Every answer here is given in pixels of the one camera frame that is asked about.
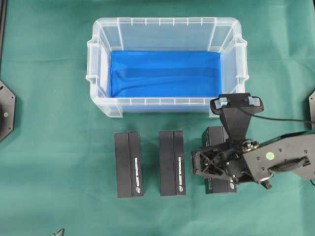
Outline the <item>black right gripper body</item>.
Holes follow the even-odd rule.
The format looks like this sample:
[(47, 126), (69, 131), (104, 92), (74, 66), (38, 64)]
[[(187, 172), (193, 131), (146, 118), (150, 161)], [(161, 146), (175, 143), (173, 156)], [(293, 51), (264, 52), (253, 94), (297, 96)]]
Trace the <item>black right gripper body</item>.
[(292, 172), (307, 181), (315, 178), (315, 134), (285, 134), (264, 143), (246, 140), (222, 160), (236, 183), (256, 182), (270, 189), (274, 173)]

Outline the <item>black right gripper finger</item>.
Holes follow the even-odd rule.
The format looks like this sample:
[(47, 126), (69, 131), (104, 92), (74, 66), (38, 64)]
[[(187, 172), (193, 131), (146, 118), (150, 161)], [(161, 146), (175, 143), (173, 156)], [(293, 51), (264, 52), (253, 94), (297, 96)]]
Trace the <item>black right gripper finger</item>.
[(226, 154), (230, 151), (228, 145), (201, 147), (190, 153), (192, 174), (203, 179), (221, 179), (233, 181), (224, 164), (227, 163)]

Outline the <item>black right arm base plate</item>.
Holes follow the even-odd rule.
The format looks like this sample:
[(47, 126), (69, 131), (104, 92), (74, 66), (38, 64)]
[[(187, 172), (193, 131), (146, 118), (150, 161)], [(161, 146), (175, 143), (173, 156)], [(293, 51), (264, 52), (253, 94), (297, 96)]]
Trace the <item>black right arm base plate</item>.
[(310, 120), (312, 122), (311, 128), (315, 129), (315, 90), (309, 95), (309, 111), (310, 111)]

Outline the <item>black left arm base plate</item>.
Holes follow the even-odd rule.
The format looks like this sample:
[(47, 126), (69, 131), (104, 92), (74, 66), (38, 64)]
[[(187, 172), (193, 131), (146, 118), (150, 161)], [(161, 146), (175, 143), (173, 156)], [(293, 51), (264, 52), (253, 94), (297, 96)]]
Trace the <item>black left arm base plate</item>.
[(15, 94), (0, 82), (0, 141), (14, 130), (15, 120)]

